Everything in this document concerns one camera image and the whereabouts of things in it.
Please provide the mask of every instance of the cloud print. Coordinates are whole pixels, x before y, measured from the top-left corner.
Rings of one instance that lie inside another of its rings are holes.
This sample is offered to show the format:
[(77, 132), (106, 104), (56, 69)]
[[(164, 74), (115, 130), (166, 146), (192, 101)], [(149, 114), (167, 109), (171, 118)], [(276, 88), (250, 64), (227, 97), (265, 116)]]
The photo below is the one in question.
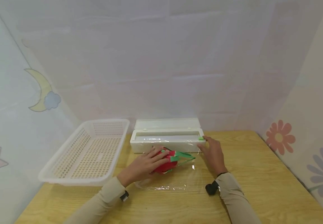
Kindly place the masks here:
[(52, 108), (57, 108), (58, 104), (61, 102), (61, 97), (55, 94), (53, 91), (49, 92), (44, 98), (44, 106), (47, 110)]

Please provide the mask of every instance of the white plastic basket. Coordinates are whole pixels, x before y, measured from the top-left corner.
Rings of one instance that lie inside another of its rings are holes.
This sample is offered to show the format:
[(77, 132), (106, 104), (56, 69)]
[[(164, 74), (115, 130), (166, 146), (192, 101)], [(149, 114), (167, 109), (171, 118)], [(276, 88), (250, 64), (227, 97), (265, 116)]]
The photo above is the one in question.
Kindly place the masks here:
[(129, 121), (82, 123), (38, 175), (43, 182), (65, 186), (103, 186), (112, 178)]

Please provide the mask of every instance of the orange flower print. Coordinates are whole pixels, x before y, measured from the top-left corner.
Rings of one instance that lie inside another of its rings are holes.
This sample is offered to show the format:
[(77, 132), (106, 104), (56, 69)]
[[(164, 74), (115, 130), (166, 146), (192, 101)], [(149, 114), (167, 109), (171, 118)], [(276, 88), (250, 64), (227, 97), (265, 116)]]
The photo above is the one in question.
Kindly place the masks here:
[(266, 143), (272, 149), (272, 151), (279, 150), (281, 155), (285, 154), (285, 148), (290, 153), (293, 153), (293, 148), (289, 145), (296, 142), (295, 136), (289, 134), (291, 132), (290, 123), (283, 125), (283, 121), (279, 120), (277, 125), (272, 123), (270, 130), (266, 132)]

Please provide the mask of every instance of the dispenser lid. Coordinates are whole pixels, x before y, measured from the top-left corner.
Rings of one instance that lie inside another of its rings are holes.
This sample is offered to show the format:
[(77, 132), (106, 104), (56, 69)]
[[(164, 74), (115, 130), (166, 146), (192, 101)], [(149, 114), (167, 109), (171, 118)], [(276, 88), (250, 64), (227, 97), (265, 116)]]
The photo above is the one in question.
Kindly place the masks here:
[(184, 129), (200, 128), (197, 118), (171, 118), (171, 119), (148, 119), (137, 120), (134, 129)]

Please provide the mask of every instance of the black wearable device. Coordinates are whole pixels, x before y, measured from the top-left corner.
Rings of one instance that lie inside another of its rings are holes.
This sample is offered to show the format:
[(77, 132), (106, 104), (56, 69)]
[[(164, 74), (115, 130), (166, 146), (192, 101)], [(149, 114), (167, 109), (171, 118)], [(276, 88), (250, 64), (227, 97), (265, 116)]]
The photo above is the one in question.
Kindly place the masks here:
[(125, 191), (125, 193), (124, 193), (122, 196), (120, 196), (119, 198), (120, 198), (123, 202), (125, 202), (125, 201), (128, 199), (128, 196), (129, 196), (128, 191)]
[(220, 188), (219, 188), (219, 184), (216, 181), (213, 181), (211, 184), (207, 184), (205, 186), (205, 189), (206, 189), (206, 192), (208, 195), (214, 195), (216, 193), (216, 191)]

